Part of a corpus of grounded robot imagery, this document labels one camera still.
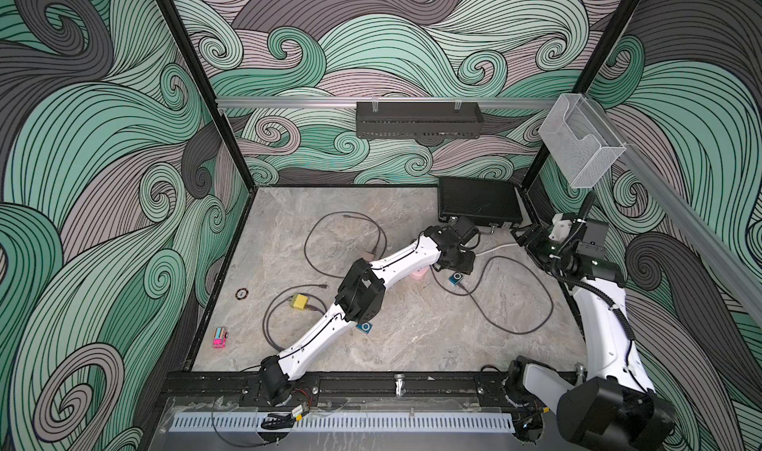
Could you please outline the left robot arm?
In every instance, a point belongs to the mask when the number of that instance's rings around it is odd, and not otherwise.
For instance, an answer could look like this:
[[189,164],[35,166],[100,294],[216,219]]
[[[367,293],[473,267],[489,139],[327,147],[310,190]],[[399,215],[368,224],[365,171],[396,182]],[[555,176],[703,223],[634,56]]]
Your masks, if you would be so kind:
[[478,235],[478,227],[462,217],[446,226],[426,228],[410,245],[386,258],[356,260],[323,317],[292,346],[261,362],[258,377],[268,405],[285,403],[296,381],[323,350],[350,328],[370,322],[395,283],[431,266],[471,274],[475,252],[466,245]]

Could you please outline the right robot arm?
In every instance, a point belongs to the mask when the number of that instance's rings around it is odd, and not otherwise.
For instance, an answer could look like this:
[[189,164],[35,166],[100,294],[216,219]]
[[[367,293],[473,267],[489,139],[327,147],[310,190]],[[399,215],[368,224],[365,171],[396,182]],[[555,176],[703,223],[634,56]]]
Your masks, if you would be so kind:
[[661,450],[675,431],[675,408],[658,397],[640,358],[623,273],[605,258],[607,231],[607,224],[573,214],[518,229],[518,245],[565,286],[587,361],[571,373],[518,357],[504,385],[547,407],[567,442],[589,450]]

